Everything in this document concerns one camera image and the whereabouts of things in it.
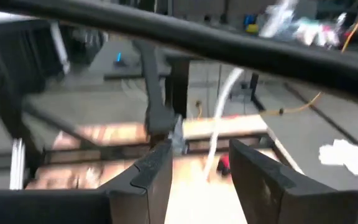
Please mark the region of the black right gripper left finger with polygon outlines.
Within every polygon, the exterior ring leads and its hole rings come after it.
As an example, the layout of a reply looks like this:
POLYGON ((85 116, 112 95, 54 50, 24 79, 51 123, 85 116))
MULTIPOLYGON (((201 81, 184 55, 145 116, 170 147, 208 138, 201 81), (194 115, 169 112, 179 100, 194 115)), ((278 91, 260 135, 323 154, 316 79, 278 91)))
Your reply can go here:
POLYGON ((163 223, 172 167, 166 139, 97 189, 0 190, 0 224, 163 223))

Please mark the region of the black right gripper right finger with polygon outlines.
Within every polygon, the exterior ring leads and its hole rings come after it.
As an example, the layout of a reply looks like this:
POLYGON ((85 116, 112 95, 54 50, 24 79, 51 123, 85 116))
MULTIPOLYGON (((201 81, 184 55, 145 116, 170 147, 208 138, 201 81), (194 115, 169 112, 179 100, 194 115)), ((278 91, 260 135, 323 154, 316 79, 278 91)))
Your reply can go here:
POLYGON ((358 190, 335 190, 232 139, 231 177, 249 224, 358 224, 358 190))

